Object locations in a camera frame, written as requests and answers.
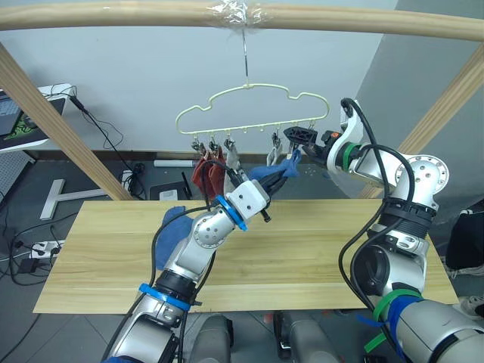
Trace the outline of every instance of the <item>grey floor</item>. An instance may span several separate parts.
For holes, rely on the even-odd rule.
[[[119,162],[106,162],[114,175],[119,175],[123,165]],[[191,175],[190,169],[162,169],[152,167],[146,162],[146,173],[142,179],[147,191],[150,186],[181,181],[181,171]],[[250,169],[253,165],[244,166]],[[332,181],[321,177],[320,169],[312,165],[299,166],[301,176],[289,180],[277,195],[279,199],[319,199],[344,198],[345,195]],[[75,165],[69,161],[39,161],[28,167],[14,189],[8,194],[7,206],[0,211],[0,225],[8,222],[8,235],[39,224],[40,212],[51,186],[56,178],[65,178],[64,192],[81,191],[96,186]],[[200,199],[200,192],[192,185],[195,199]],[[82,201],[74,200],[60,203],[54,218],[76,212]],[[58,238],[67,236],[73,218],[58,222],[54,231]],[[440,229],[435,239],[436,244],[445,247],[448,235]],[[36,228],[22,235],[25,244],[42,240],[51,240],[49,225]],[[5,270],[6,262],[0,262],[0,269]],[[28,275],[17,277],[22,282],[40,281]],[[482,294],[482,279],[459,276],[452,281],[459,295]],[[3,356],[25,333],[35,315],[33,307],[42,290],[42,284],[21,287],[13,284],[8,276],[0,280],[0,357]],[[235,344],[232,361],[277,362],[279,361],[274,342],[268,312],[230,312],[225,315],[233,320]],[[346,363],[362,362],[363,345],[377,335],[376,328],[358,322],[357,315],[369,317],[367,311],[353,311],[341,315],[332,311],[311,311],[323,329],[330,332],[330,340],[336,351]],[[201,324],[209,314],[190,314],[185,336],[185,356],[190,354],[191,346]],[[119,315],[42,315],[38,324],[27,339],[19,346],[5,363],[23,362],[98,362],[112,333],[118,325]],[[387,344],[374,352],[386,356],[389,361],[399,361]]]

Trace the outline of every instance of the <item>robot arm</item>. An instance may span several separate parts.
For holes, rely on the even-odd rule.
[[[188,237],[178,243],[153,287],[142,284],[143,293],[131,314],[119,326],[107,357],[128,358],[143,363],[166,363],[174,359],[178,337],[172,332],[195,299],[196,284],[214,252],[238,226],[247,230],[257,213],[264,215],[269,196],[258,181],[242,182],[219,205],[198,216]]]
[[[348,173],[370,185],[382,186],[373,147],[361,143],[364,131],[361,115],[356,101],[343,100],[341,130],[326,131],[321,138],[324,146],[316,144],[317,132],[312,129],[293,127],[284,134],[294,144],[301,144],[311,160],[330,174]],[[409,174],[401,160],[390,152],[393,150],[386,147],[380,149],[391,192],[384,199],[380,218],[369,228],[368,236],[386,231],[352,260],[352,284],[358,285],[375,305],[395,290],[423,292],[429,249],[425,237],[439,208],[433,195],[448,181],[447,166],[440,159],[402,154],[414,178],[414,193],[408,203]],[[382,316],[387,321],[388,308]],[[392,338],[414,363],[482,359],[484,329],[451,306],[421,300],[404,307],[396,319]]]

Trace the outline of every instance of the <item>white stand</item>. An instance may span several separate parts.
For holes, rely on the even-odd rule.
[[[65,182],[65,179],[55,179],[52,182],[51,190],[48,192],[47,200],[44,204],[44,209],[42,210],[42,213],[40,215],[40,219],[42,221],[52,219],[55,207],[59,202],[64,202],[65,200],[84,199],[106,195],[106,192],[102,189],[93,189],[91,191],[77,191],[75,193],[61,194]]]

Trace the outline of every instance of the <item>wooden table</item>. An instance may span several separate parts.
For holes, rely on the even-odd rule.
[[[150,277],[150,243],[165,211],[199,201],[84,202],[34,312],[115,314],[128,310]],[[272,221],[256,216],[217,252],[202,306],[192,312],[361,308],[337,268],[341,246],[379,200],[276,200]],[[347,253],[346,266],[352,251]],[[456,303],[433,245],[424,297]]]

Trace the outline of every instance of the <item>wooden beam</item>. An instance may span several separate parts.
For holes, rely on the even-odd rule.
[[[220,2],[76,2],[4,7],[0,30],[65,26],[227,26]],[[484,42],[484,20],[367,8],[257,4],[248,24],[266,29],[406,34]]]
[[[484,45],[480,45],[448,85],[437,102],[427,111],[400,144],[404,154],[418,154],[484,84]],[[379,188],[365,186],[358,197],[375,198]]]
[[[113,200],[132,199],[125,188],[66,124],[62,116],[45,100],[2,43],[0,87],[94,183],[106,191],[107,195]]]

